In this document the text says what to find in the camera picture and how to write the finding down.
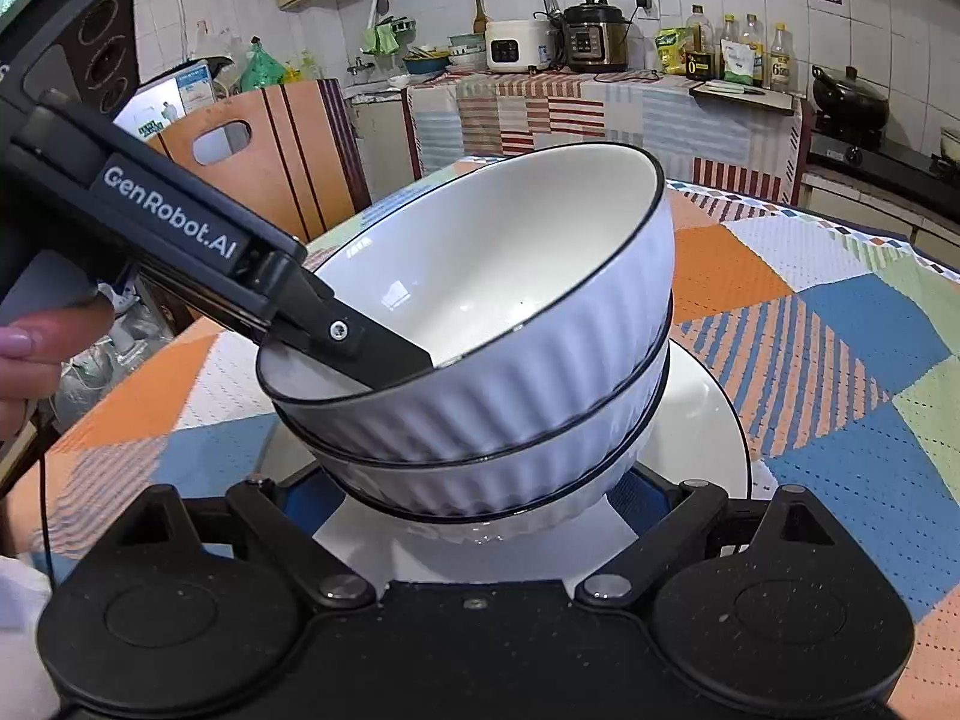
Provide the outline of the person's left hand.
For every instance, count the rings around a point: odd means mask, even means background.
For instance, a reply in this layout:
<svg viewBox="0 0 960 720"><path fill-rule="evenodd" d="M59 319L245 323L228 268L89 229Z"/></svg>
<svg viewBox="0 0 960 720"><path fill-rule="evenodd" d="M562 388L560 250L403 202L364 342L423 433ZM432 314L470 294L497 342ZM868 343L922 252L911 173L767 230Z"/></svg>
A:
<svg viewBox="0 0 960 720"><path fill-rule="evenodd" d="M64 309L43 310L2 327L2 440L13 439L33 401L59 390L60 367L109 332L112 302L96 298Z"/></svg>

